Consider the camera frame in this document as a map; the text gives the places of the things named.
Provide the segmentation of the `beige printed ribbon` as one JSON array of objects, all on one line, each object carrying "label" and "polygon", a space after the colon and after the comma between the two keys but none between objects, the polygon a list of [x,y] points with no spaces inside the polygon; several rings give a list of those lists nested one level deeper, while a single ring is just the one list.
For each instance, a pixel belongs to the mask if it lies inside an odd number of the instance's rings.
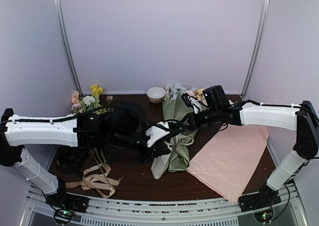
[{"label": "beige printed ribbon", "polygon": [[155,179],[160,179],[168,172],[185,171],[189,167],[190,154],[188,147],[194,143],[197,131],[179,134],[165,141],[171,153],[162,155],[153,160],[151,172]]}]

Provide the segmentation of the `green wrapping paper sheet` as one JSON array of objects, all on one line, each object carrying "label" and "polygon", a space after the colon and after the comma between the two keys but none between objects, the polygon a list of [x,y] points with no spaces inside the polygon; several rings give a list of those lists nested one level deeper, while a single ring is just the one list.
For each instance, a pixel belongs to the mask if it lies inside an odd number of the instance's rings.
[{"label": "green wrapping paper sheet", "polygon": [[[181,120],[187,113],[192,112],[192,108],[187,107],[181,99],[181,95],[178,95],[175,99],[165,100],[163,102],[162,112],[164,120]],[[194,143],[196,134],[196,130],[186,130],[170,140],[169,146],[172,152],[168,160],[169,172],[185,171],[189,167],[190,154],[188,147]]]}]

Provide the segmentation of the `pink carnation fake flower stem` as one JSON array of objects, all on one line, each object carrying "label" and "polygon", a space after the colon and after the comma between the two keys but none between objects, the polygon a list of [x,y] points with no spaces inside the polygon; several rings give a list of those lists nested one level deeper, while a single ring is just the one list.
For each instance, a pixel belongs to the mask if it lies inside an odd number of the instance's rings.
[{"label": "pink carnation fake flower stem", "polygon": [[197,89],[189,89],[189,90],[186,91],[186,93],[187,93],[189,96],[195,97],[195,96],[196,96],[196,91],[197,91]]}]

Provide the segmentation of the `yellow fake flower stem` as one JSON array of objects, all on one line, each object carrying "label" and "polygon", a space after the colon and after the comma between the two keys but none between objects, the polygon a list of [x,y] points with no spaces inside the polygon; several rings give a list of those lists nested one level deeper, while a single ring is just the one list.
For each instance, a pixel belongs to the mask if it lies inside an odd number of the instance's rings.
[{"label": "yellow fake flower stem", "polygon": [[204,89],[197,89],[197,90],[195,90],[195,92],[194,92],[195,97],[196,97],[199,101],[203,101],[203,100],[204,100],[203,91],[204,91]]}]

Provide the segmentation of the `blue fake flower stem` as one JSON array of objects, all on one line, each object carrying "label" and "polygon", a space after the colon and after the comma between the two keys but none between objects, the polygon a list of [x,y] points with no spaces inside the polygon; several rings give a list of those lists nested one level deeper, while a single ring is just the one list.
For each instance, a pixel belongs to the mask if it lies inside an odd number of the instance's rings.
[{"label": "blue fake flower stem", "polygon": [[164,86],[165,97],[164,100],[176,100],[178,95],[182,95],[186,92],[187,88],[181,83],[166,84]]}]

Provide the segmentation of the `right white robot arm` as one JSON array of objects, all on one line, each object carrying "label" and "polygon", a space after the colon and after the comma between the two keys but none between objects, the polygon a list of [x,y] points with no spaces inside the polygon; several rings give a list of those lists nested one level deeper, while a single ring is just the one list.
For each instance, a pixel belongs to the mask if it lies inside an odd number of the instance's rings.
[{"label": "right white robot arm", "polygon": [[296,133],[296,143],[268,177],[266,188],[256,195],[259,206],[267,206],[279,190],[319,152],[319,118],[310,101],[300,104],[265,104],[253,100],[232,103],[221,85],[203,91],[206,103],[184,93],[181,99],[193,111],[182,122],[189,130],[204,126],[222,124],[225,126],[267,126],[290,130]]}]

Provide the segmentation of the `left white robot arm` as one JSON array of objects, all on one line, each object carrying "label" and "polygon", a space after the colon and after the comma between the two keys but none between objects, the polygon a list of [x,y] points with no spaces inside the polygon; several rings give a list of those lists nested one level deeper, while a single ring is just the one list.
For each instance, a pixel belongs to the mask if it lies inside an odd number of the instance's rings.
[{"label": "left white robot arm", "polygon": [[174,133],[170,123],[151,122],[144,109],[123,102],[110,112],[102,107],[64,117],[26,117],[6,109],[0,118],[0,164],[12,167],[39,187],[61,208],[72,198],[66,183],[45,170],[28,152],[26,145],[60,145],[68,148],[119,146],[137,152],[141,162],[169,153],[164,139]]}]

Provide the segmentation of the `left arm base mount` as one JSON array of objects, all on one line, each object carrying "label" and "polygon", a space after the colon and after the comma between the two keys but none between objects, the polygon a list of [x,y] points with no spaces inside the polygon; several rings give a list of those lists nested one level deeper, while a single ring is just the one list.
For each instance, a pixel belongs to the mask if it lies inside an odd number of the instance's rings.
[{"label": "left arm base mount", "polygon": [[87,197],[67,194],[65,197],[44,195],[45,202],[53,209],[53,219],[60,225],[70,223],[76,213],[86,213],[89,199]]}]

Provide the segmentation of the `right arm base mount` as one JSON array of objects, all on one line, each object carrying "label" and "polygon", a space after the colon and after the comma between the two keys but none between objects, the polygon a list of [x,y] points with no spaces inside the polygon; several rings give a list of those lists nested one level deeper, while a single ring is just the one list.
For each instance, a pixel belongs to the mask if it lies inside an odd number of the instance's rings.
[{"label": "right arm base mount", "polygon": [[274,205],[279,204],[279,195],[267,196],[261,193],[243,195],[239,198],[241,212],[253,212],[254,219],[259,223],[269,223],[274,218]]}]

